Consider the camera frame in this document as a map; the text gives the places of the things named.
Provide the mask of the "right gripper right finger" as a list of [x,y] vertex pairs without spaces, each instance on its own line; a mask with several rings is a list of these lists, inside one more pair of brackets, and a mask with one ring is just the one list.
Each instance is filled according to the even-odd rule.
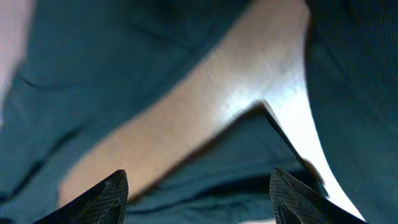
[[277,224],[366,224],[278,167],[269,193]]

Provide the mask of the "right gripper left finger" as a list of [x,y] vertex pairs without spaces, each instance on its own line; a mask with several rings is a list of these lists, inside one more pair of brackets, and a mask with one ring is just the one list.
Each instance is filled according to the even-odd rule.
[[123,224],[128,192],[126,172],[117,170],[34,224]]

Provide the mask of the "black leggings red waistband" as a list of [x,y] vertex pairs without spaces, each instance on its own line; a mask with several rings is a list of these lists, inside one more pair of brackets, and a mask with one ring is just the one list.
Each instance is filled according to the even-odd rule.
[[4,99],[1,222],[33,223],[126,171],[125,223],[274,216],[275,166],[322,176],[261,96],[305,76],[328,175],[397,222],[396,1],[38,1]]

